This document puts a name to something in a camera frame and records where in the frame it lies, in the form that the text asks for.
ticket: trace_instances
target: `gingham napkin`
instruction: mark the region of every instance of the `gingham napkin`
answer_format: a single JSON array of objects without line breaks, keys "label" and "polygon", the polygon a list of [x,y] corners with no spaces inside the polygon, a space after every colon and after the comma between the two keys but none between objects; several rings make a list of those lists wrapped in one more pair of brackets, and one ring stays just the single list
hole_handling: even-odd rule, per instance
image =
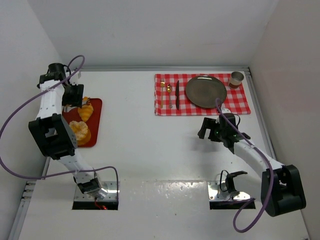
[{"label": "gingham napkin", "polygon": [[[201,108],[194,105],[186,95],[186,86],[190,79],[199,75],[209,75],[219,79],[225,85],[227,96],[223,103],[224,108],[229,109],[234,114],[250,114],[247,98],[242,84],[237,89],[228,87],[229,73],[213,73],[213,74],[156,74],[154,78],[154,112],[159,116],[194,116],[194,115],[218,115],[218,111],[214,109]],[[172,85],[171,102],[172,108],[169,108],[169,93],[163,88],[163,108],[161,108],[161,87],[160,81],[164,79],[165,85]],[[176,84],[179,81],[179,106],[176,108]]]}]

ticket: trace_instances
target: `bread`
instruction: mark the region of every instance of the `bread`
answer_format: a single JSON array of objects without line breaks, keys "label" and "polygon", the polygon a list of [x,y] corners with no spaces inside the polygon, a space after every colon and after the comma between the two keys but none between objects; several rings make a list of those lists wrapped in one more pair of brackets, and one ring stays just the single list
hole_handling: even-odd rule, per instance
[{"label": "bread", "polygon": [[91,132],[88,125],[84,121],[71,121],[69,123],[70,128],[75,134],[78,146],[84,145],[91,139]]},{"label": "bread", "polygon": [[82,107],[78,107],[78,114],[82,121],[86,122],[91,117],[92,113],[94,112],[94,107],[90,103],[90,98],[84,97],[82,99]]}]

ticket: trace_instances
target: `knife blade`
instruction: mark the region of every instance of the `knife blade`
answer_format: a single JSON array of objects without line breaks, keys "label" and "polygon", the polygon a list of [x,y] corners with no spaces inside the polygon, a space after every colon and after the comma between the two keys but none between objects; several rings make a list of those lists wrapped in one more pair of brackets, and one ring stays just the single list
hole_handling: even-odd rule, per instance
[{"label": "knife blade", "polygon": [[180,102],[179,102],[179,81],[176,82],[176,85],[175,85],[175,96],[176,96],[176,99],[175,99],[175,106],[176,106],[176,109],[180,109]]}]

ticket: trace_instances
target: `wall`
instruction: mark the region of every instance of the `wall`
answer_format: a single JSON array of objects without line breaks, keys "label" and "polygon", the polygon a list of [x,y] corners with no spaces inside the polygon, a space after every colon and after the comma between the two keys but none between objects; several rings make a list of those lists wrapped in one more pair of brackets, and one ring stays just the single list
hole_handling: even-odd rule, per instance
[{"label": "wall", "polygon": [[280,0],[250,64],[278,160],[299,168],[312,239],[319,239],[320,1]]},{"label": "wall", "polygon": [[28,0],[64,61],[248,66],[278,0]]},{"label": "wall", "polygon": [[[24,101],[37,94],[39,76],[48,64],[61,61],[26,0],[2,0],[0,6],[0,125]],[[27,106],[9,123],[0,141],[0,154],[12,170],[41,174],[44,157],[28,130],[39,101]],[[9,236],[25,180],[0,169],[0,240]]]}]

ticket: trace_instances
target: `red tray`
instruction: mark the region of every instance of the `red tray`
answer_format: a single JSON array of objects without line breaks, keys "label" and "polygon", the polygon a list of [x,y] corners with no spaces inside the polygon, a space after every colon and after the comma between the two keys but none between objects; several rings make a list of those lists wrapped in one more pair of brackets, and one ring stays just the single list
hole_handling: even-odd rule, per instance
[{"label": "red tray", "polygon": [[[90,98],[90,103],[93,107],[93,113],[85,123],[88,125],[88,128],[91,132],[90,140],[84,144],[79,146],[79,148],[91,148],[97,143],[98,139],[98,131],[99,131],[99,124],[100,124],[100,116],[101,116],[101,109],[102,109],[102,100],[100,98]],[[62,112],[62,116],[69,124],[71,121],[81,122],[82,119],[79,116],[78,108],[74,108],[69,112]]]}]

